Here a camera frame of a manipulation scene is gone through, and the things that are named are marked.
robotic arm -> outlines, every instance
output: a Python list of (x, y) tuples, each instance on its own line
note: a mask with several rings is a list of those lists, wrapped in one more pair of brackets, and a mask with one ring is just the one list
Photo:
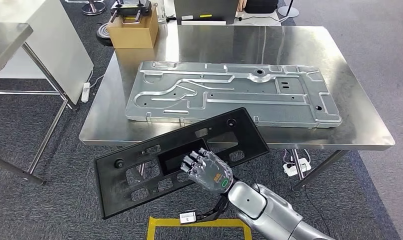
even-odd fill
[(193, 151), (185, 156), (181, 169), (206, 190), (222, 195), (216, 210), (227, 198), (237, 207), (238, 217), (269, 240), (334, 240), (302, 221), (288, 201), (265, 186), (255, 183), (250, 187), (237, 180), (231, 168), (211, 151)]

stainless steel table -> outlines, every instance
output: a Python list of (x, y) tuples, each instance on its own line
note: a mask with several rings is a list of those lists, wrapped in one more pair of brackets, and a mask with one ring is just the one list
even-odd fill
[[(346, 63), (320, 26), (161, 25), (155, 49), (116, 49), (82, 127), (88, 145), (124, 146), (180, 128), (179, 123), (135, 122), (125, 117), (141, 61), (307, 65), (318, 67), (342, 117), (334, 128), (259, 127), (274, 149), (336, 150), (294, 189), (304, 186), (349, 150), (383, 151), (395, 141)], [(217, 142), (228, 147), (231, 139)]]
[(0, 70), (9, 61), (13, 54), (22, 47), (34, 63), (39, 67), (42, 73), (46, 76), (48, 82), (53, 87), (54, 91), (16, 91), (16, 90), (0, 90), (0, 95), (59, 95), (63, 103), (57, 112), (44, 140), (38, 148), (38, 151), (29, 166), (27, 171), (18, 168), (17, 166), (0, 159), (0, 167), (15, 173), (16, 175), (29, 180), (32, 183), (42, 185), (44, 180), (33, 175), (41, 155), (49, 142), (51, 135), (56, 128), (56, 125), (62, 116), (66, 106), (76, 110), (77, 107), (73, 104), (70, 98), (65, 94), (65, 91), (56, 82), (49, 70), (44, 66), (38, 56), (34, 53), (31, 47), (26, 43), (27, 38), (32, 34), (33, 30), (27, 23), (6, 23), (0, 22)]

yellow tape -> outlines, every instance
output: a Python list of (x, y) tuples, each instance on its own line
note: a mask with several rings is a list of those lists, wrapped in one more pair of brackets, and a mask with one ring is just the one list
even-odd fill
[(180, 224), (179, 219), (175, 218), (154, 218), (148, 219), (147, 240), (155, 240), (156, 227), (225, 227), (225, 228), (243, 228), (244, 240), (252, 240), (252, 231), (240, 219), (216, 219), (214, 221), (205, 221), (192, 224)]

black box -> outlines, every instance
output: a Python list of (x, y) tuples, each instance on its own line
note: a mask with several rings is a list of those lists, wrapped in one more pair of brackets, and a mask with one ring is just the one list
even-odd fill
[(277, 7), (278, 0), (247, 0), (244, 11), (248, 14), (271, 14)]

cardboard box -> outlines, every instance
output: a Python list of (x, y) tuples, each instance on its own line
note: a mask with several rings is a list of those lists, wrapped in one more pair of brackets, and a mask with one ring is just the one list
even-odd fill
[(141, 17), (140, 23), (123, 24), (117, 17), (107, 24), (107, 31), (115, 49), (152, 49), (156, 43), (159, 24), (156, 8), (150, 16)]

